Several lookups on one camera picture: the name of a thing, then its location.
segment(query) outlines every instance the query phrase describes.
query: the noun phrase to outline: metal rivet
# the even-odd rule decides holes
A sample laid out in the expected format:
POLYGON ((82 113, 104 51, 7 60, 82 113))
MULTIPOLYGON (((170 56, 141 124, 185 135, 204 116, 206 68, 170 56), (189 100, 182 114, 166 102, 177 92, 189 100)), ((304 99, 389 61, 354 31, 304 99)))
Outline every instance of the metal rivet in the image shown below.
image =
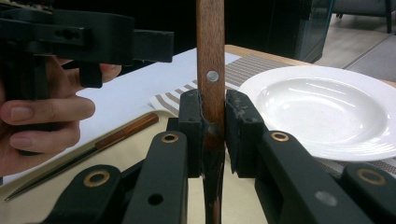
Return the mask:
POLYGON ((315 197, 326 205, 335 207, 338 204, 337 199, 327 191, 317 191, 315 197))
POLYGON ((358 170, 358 177, 364 181, 366 181, 369 184, 372 185, 386 185, 387 184, 387 179, 385 179, 384 176, 382 176, 379 172, 370 170, 370 169, 359 169, 358 170))
POLYGON ((271 137, 278 142, 289 141, 289 137, 285 133, 271 133, 271 137))
POLYGON ((176 141, 178 140, 178 136, 175 135, 175 134, 173 134, 173 133, 168 133, 168 134, 164 135, 164 136, 161 138, 161 140, 162 140, 164 143, 174 143, 174 142, 176 142, 176 141))
POLYGON ((88 188, 99 187, 105 184, 109 178, 110 173, 107 170, 92 171, 87 176, 85 176, 84 185, 88 188))
POLYGON ((220 134, 220 127, 217 123, 210 123, 207 126, 207 132, 212 135, 219 135, 220 134))
POLYGON ((211 82, 215 82, 215 81, 219 80, 219 73, 217 73, 216 71, 209 71, 206 74, 206 78, 207 78, 207 80, 209 80, 211 82))

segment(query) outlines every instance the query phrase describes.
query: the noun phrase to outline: white plate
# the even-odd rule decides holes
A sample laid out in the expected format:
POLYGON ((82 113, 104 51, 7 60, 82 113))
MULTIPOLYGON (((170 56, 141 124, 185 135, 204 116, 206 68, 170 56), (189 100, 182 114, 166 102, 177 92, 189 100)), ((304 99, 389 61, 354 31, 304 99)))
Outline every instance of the white plate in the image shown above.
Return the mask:
POLYGON ((309 153, 335 161, 396 157, 396 89, 343 69, 291 66, 241 85, 269 130, 295 136, 309 153))

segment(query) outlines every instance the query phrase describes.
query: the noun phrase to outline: chair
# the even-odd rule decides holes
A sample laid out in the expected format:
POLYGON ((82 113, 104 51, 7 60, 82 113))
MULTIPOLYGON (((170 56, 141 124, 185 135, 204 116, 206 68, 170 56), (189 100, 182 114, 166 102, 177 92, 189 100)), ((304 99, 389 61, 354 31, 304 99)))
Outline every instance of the chair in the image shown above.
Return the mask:
POLYGON ((396 0, 335 0, 332 13, 341 19, 343 14, 387 18, 387 32, 392 32, 391 13, 396 10, 396 0))

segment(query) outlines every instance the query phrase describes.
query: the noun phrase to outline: black device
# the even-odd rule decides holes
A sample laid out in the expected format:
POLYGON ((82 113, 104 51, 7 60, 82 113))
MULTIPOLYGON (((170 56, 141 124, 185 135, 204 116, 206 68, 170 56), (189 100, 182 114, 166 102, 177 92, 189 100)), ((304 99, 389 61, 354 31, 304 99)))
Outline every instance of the black device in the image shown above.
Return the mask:
MULTIPOLYGON (((102 36, 97 28, 97 18, 107 16, 106 21, 125 19, 127 24, 123 25, 127 26, 131 20, 100 13, 62 10, 54 10, 53 15, 44 13, 2 12, 0 50, 4 55, 10 55, 3 58, 10 64, 10 71, 15 71, 10 74, 20 75, 17 65, 26 62, 30 64, 27 74, 33 77, 42 74, 43 55, 76 59, 88 70, 98 63, 129 64, 136 58, 133 53, 139 48, 133 41, 137 39, 135 35, 157 35, 155 32, 127 32, 129 37, 124 44, 132 47, 124 57, 111 57, 112 53, 119 53, 116 51, 118 47, 125 50, 125 46, 115 43, 111 48, 102 49, 102 45, 94 45, 98 40, 90 38, 102 36), (61 17, 59 21, 55 20, 56 15, 61 17), (72 21, 70 15, 81 16, 79 19, 85 19, 87 23, 81 26, 69 23, 72 21)), ((106 32, 111 33, 111 25, 108 27, 110 30, 106 32)), ((31 78, 21 77, 17 80, 31 78)), ((101 84, 97 79, 88 78, 87 86, 100 87, 101 84)), ((34 85, 28 93, 32 92, 30 96, 35 98, 41 91, 34 85)), ((167 131, 153 138, 143 161, 124 172, 113 166, 97 165, 78 174, 42 223, 186 223, 188 178, 197 177, 202 172, 203 133, 208 126, 202 117, 200 96, 198 90, 181 95, 179 118, 168 120, 167 131)), ((239 177, 256 178, 256 191, 269 223, 396 222, 396 180, 391 175, 371 165, 357 163, 348 165, 341 177, 331 176, 291 134, 268 131, 245 94, 227 91, 224 104, 226 144, 233 172, 239 177)))
MULTIPOLYGON (((99 63, 172 62, 174 33, 137 30, 134 18, 99 12, 2 6, 1 76, 7 100, 48 99, 45 56, 73 59, 83 87, 101 88, 99 63)), ((54 124, 17 127, 50 131, 54 124)), ((22 155, 35 155, 21 151, 22 155)))

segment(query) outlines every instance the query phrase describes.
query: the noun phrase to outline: wooden rod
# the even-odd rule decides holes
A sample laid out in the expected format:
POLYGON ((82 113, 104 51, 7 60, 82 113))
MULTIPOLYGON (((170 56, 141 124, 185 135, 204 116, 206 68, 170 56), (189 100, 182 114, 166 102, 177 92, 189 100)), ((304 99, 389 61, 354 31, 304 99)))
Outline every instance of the wooden rod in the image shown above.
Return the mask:
POLYGON ((221 223, 224 167, 224 1, 197 0, 197 80, 205 134, 203 175, 206 224, 221 223))

